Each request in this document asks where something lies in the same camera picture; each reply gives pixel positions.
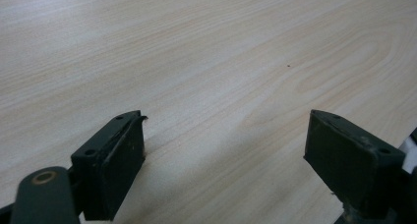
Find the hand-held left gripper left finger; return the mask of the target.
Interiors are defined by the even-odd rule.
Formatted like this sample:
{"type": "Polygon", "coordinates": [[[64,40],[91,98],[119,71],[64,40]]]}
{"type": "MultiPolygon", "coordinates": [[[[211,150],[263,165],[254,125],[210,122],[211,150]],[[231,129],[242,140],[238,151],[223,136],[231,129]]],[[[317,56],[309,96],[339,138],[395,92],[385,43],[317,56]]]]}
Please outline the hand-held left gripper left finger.
{"type": "Polygon", "coordinates": [[[145,119],[139,110],[118,115],[71,155],[79,211],[87,221],[115,217],[146,159],[145,119]]]}

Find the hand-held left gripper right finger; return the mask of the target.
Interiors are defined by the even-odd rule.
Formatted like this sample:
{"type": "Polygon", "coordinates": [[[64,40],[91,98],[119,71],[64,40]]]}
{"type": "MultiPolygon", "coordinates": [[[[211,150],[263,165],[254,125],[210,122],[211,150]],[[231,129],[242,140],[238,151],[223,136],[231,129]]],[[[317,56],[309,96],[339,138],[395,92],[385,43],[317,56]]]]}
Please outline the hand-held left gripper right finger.
{"type": "Polygon", "coordinates": [[[313,110],[304,158],[343,204],[364,218],[383,218],[405,153],[338,115],[313,110]]]}

